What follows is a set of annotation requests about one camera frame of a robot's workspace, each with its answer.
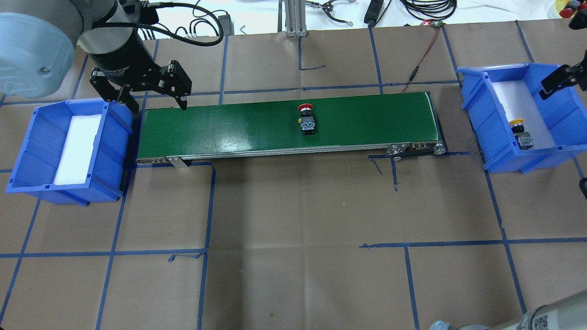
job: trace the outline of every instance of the red wire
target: red wire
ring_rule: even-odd
[[[422,61],[424,61],[424,58],[426,57],[426,55],[428,55],[428,52],[430,51],[430,49],[434,45],[434,42],[436,41],[436,37],[438,37],[439,32],[440,32],[440,27],[436,28],[436,32],[434,33],[434,36],[432,37],[432,40],[430,41],[430,44],[428,45],[428,49],[426,49],[424,56],[422,56],[422,58],[418,62],[418,65],[416,65],[416,66],[419,67],[422,64]],[[408,86],[410,86],[410,84],[411,84],[411,80],[407,82],[406,87],[404,87],[404,89],[402,89],[402,91],[400,93],[405,92],[406,89],[408,88]]]

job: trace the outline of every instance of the qr code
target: qr code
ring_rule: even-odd
[[[548,330],[548,315],[534,319],[534,326],[532,327],[532,330]]]

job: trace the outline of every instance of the blue plastic bin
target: blue plastic bin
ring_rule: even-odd
[[[53,184],[72,117],[90,115],[102,116],[86,181]],[[118,200],[132,121],[126,106],[102,99],[69,100],[36,108],[6,192],[27,193],[53,204],[86,206]]]
[[[466,109],[492,173],[556,167],[587,150],[587,111],[575,89],[566,88],[542,100],[541,80],[558,65],[522,63],[484,68],[458,68],[464,78]],[[521,80],[528,87],[539,115],[554,141],[552,147],[520,150],[498,99],[494,83]]]

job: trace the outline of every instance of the green conveyor belt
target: green conveyor belt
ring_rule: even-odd
[[[300,132],[302,103],[314,105],[315,135]],[[427,92],[150,109],[144,115],[137,160],[375,149],[440,140]]]

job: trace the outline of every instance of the empty blue bin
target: empty blue bin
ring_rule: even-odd
[[[587,150],[587,111],[575,89],[542,100],[541,80],[558,65],[522,63],[458,68],[466,109],[492,173],[556,167]],[[521,150],[509,121],[525,116],[535,146]]]
[[[53,204],[118,200],[132,121],[126,106],[102,99],[36,108],[6,192],[27,193]],[[74,122],[79,136],[73,135]]]

